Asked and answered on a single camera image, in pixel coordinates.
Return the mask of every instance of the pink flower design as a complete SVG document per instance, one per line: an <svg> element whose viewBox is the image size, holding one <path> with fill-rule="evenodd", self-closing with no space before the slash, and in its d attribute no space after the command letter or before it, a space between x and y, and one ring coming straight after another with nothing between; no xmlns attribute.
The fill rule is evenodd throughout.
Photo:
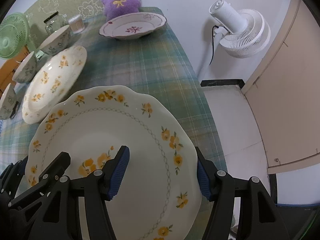
<svg viewBox="0 0 320 240"><path fill-rule="evenodd" d="M127 30L125 32L126 33L136 33L137 31L139 31L141 29L142 29L142 27L132 26L131 28L127 28Z"/></svg>

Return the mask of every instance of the plate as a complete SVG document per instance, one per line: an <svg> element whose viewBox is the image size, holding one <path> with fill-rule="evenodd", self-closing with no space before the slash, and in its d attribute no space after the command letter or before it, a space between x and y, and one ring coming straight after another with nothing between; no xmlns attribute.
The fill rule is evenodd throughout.
<svg viewBox="0 0 320 240"><path fill-rule="evenodd" d="M129 13L108 21L99 33L119 40L132 40L161 28L166 22L164 16L156 13Z"/></svg>
<svg viewBox="0 0 320 240"><path fill-rule="evenodd" d="M87 176L121 145L130 161L119 193L107 202L119 240L184 239L199 211L195 148L178 121L154 97L128 87L94 87L57 104L29 146L25 175L33 186L61 152L71 179Z"/></svg>
<svg viewBox="0 0 320 240"><path fill-rule="evenodd" d="M70 90L87 60L84 47L65 49L49 59L27 89L22 103L22 117L28 124L44 119L51 108Z"/></svg>

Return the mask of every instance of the yellow bow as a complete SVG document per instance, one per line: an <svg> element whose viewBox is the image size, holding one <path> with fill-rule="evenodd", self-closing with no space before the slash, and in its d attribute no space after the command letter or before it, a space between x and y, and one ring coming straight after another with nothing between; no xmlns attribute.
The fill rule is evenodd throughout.
<svg viewBox="0 0 320 240"><path fill-rule="evenodd" d="M127 0L117 0L117 1L113 1L113 4L117 5L117 8L119 8L120 6L124 6L122 3L126 1Z"/></svg>

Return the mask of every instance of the floral bowl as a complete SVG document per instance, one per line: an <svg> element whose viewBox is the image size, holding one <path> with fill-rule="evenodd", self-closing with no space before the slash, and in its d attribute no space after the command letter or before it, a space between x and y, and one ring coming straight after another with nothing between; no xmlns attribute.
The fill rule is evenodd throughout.
<svg viewBox="0 0 320 240"><path fill-rule="evenodd" d="M12 80L18 83L27 83L36 74L37 59L35 52L31 52L19 65Z"/></svg>
<svg viewBox="0 0 320 240"><path fill-rule="evenodd" d="M41 43L39 50L52 56L63 51L68 45L71 36L70 31L70 25L58 29Z"/></svg>
<svg viewBox="0 0 320 240"><path fill-rule="evenodd" d="M0 99L0 120L9 119L17 103L17 95L13 85L9 83Z"/></svg>

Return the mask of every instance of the plaid tablecloth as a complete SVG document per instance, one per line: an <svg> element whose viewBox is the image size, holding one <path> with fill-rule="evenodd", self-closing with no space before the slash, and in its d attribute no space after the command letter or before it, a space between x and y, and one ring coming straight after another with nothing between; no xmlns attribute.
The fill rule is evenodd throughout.
<svg viewBox="0 0 320 240"><path fill-rule="evenodd" d="M141 11L163 14L155 7ZM95 86L125 85L138 93L157 98L178 120L195 146L218 169L227 170L219 136L208 103L195 72L177 37L165 27L137 40L119 41L99 35L105 17L86 20L86 29L70 40L70 45L87 49L86 65L67 97ZM21 102L27 85L16 88ZM26 124L21 107L12 120L3 121L0 133L0 171L28 155L29 143L39 124ZM210 215L203 198L188 239L200 239Z"/></svg>

